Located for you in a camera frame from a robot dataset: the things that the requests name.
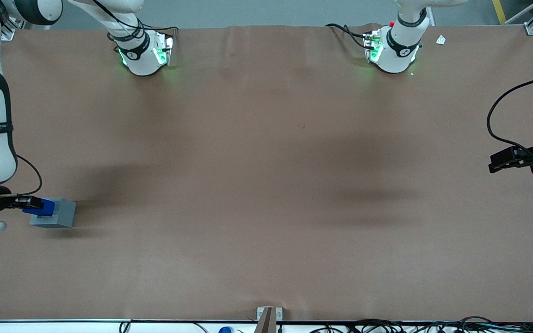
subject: blue block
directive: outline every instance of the blue block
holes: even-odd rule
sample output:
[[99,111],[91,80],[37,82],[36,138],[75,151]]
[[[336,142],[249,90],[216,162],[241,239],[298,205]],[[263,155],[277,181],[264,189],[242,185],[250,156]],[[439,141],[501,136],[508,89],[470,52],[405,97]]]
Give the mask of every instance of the blue block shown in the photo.
[[38,216],[51,216],[55,211],[55,203],[50,200],[40,199],[43,203],[42,209],[23,209],[22,213],[38,215]]
[[74,225],[75,203],[64,198],[46,198],[54,204],[50,216],[32,215],[30,225],[42,228],[71,228]]

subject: brown paper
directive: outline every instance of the brown paper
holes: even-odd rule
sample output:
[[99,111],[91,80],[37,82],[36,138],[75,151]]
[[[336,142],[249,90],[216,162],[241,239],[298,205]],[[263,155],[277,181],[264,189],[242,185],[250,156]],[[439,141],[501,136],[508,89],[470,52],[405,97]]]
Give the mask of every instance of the brown paper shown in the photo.
[[[507,145],[485,126],[533,79],[533,37],[423,42],[385,74],[330,28],[182,30],[140,78],[104,31],[19,31],[15,148],[78,209],[59,230],[0,213],[0,319],[533,321],[533,175],[489,173]],[[533,86],[495,132],[533,144]]]

